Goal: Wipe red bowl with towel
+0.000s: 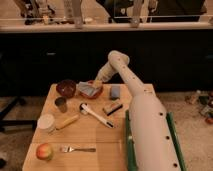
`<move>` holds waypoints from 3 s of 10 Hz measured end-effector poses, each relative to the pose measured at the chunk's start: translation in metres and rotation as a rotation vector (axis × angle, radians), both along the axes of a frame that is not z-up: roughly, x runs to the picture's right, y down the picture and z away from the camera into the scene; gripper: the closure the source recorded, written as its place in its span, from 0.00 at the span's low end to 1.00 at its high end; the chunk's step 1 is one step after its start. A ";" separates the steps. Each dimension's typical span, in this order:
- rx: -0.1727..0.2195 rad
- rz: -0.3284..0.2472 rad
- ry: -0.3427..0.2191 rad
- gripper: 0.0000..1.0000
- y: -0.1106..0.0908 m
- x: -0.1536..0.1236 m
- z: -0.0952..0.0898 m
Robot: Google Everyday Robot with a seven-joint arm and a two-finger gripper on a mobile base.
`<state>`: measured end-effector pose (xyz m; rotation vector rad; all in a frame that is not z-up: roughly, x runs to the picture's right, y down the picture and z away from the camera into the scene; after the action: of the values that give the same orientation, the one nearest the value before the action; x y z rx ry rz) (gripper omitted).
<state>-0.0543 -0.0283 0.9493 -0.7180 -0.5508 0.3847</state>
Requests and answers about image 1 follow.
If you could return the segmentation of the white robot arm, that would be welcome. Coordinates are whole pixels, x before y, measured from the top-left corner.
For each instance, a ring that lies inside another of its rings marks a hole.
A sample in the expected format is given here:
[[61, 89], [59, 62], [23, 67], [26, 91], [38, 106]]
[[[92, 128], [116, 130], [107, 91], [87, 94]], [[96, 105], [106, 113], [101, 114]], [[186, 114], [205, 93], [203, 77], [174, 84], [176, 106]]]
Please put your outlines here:
[[183, 171], [167, 122], [167, 110], [155, 94], [146, 91], [145, 84], [128, 67], [129, 62], [126, 54], [110, 51], [96, 80], [108, 82], [118, 73], [132, 96], [129, 119], [137, 169]]

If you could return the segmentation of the green robot base frame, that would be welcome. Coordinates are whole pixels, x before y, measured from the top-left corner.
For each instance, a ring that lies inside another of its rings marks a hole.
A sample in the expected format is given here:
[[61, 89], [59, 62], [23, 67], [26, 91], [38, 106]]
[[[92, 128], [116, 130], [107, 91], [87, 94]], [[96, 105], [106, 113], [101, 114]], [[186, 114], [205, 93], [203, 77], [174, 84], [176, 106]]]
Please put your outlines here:
[[[173, 166], [175, 168], [179, 168], [180, 171], [187, 171], [184, 157], [181, 151], [181, 146], [176, 133], [173, 115], [171, 113], [166, 114], [166, 121], [170, 132], [169, 140], [172, 141], [173, 147], [175, 149], [175, 154], [178, 159], [178, 161], [175, 162]], [[139, 168], [136, 163], [135, 147], [131, 132], [129, 111], [125, 112], [125, 145], [126, 145], [127, 170], [139, 171]]]

